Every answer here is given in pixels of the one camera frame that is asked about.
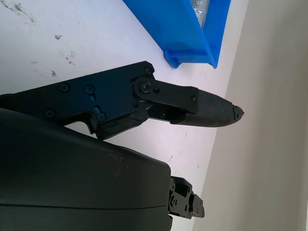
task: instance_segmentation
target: blue storage bin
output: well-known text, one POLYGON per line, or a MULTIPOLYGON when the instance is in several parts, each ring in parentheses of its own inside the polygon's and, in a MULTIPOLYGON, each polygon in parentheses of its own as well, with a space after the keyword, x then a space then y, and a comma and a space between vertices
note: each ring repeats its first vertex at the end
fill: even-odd
POLYGON ((231 0, 210 0, 201 28, 190 0, 123 0, 174 68, 207 63, 217 68, 231 0))

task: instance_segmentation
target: white tabletop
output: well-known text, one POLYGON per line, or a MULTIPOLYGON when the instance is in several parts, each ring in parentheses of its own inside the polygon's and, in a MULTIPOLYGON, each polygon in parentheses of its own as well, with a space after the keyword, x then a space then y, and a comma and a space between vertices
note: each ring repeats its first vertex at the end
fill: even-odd
MULTIPOLYGON (((0 95, 149 61, 157 80, 224 97, 247 3, 231 4, 214 70, 207 64, 173 69, 122 0, 0 0, 0 95)), ((69 127, 89 134, 81 123, 69 127)), ((148 120, 108 142, 167 162, 200 195, 216 130, 148 120)), ((174 218, 174 231, 192 227, 193 220, 174 218)))

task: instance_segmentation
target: white wall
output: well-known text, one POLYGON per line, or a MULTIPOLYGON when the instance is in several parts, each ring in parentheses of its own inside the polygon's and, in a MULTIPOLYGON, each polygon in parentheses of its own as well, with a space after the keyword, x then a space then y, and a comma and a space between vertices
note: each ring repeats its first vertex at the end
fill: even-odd
POLYGON ((308 2, 250 0, 226 98, 244 118, 218 129, 195 231, 305 230, 308 2))

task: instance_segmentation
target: pivot bolt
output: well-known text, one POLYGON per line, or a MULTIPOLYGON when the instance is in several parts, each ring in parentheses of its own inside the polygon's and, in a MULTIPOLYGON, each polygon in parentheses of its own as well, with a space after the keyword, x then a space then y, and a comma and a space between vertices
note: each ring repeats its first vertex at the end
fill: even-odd
POLYGON ((149 82, 141 82, 139 85, 139 89, 143 92, 143 93, 149 93, 151 90, 151 85, 149 82))

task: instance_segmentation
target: screw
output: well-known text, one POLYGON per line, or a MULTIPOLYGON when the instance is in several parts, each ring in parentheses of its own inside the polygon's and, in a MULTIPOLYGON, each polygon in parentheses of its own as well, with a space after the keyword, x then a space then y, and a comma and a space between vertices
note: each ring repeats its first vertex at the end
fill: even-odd
POLYGON ((172 196, 170 200, 170 205, 173 206, 174 203, 175 203, 174 196, 172 196))
POLYGON ((149 82, 141 82, 139 85, 139 89, 143 92, 143 93, 149 93, 151 90, 151 85, 149 82))
POLYGON ((69 85, 67 83, 61 83, 59 86, 60 91, 62 92, 68 92, 69 91, 69 85))
POLYGON ((94 93, 94 87, 92 85, 86 85, 85 86, 85 92, 89 95, 94 93))
POLYGON ((192 102, 193 103, 197 102, 197 97, 195 95, 192 96, 192 102))
POLYGON ((147 75, 152 74, 152 69, 149 66, 146 66, 143 70, 147 75))
POLYGON ((45 112, 45 116, 48 118, 48 119, 51 119, 55 116, 56 112, 53 110, 53 109, 47 109, 46 112, 45 112))
POLYGON ((106 115, 103 112, 100 112, 96 115, 96 119, 98 122, 104 122, 106 120, 106 115))

